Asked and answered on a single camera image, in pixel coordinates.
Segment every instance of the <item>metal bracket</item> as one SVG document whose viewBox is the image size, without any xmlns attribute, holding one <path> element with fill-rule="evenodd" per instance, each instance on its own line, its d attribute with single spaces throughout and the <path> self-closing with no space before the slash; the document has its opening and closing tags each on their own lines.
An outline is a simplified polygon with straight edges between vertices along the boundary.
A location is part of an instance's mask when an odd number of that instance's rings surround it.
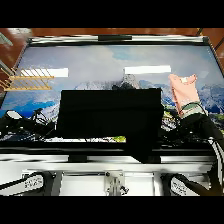
<svg viewBox="0 0 224 224">
<path fill-rule="evenodd" d="M 110 170 L 105 172 L 105 192 L 108 196 L 122 196 L 127 194 L 125 177 L 122 170 Z"/>
</svg>

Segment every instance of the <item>brown floor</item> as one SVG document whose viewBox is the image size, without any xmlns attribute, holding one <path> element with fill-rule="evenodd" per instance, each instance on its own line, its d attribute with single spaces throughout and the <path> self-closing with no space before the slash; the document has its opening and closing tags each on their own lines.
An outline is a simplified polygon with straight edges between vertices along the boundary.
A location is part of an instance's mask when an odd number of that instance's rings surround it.
<svg viewBox="0 0 224 224">
<path fill-rule="evenodd" d="M 30 36 L 63 36 L 63 35 L 98 35 L 98 34 L 170 34 L 196 35 L 197 28 L 31 28 Z M 15 32 L 13 28 L 0 28 L 13 46 L 0 44 L 0 60 L 12 68 L 26 43 L 26 35 Z M 215 47 L 224 37 L 224 28 L 204 28 L 202 35 L 209 36 Z M 224 44 L 217 50 L 220 62 L 224 66 Z M 0 71 L 0 80 L 7 79 L 7 75 Z"/>
</svg>

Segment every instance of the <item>pink garment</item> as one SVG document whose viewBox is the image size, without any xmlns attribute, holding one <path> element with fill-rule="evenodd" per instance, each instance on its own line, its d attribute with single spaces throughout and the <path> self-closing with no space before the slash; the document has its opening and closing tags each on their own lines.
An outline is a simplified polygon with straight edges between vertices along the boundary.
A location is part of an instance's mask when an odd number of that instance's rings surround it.
<svg viewBox="0 0 224 224">
<path fill-rule="evenodd" d="M 200 102 L 195 82 L 197 76 L 179 77 L 175 74 L 169 75 L 172 88 L 172 101 L 175 103 L 179 116 L 183 116 L 188 110 L 182 110 L 182 106 L 190 102 Z"/>
</svg>

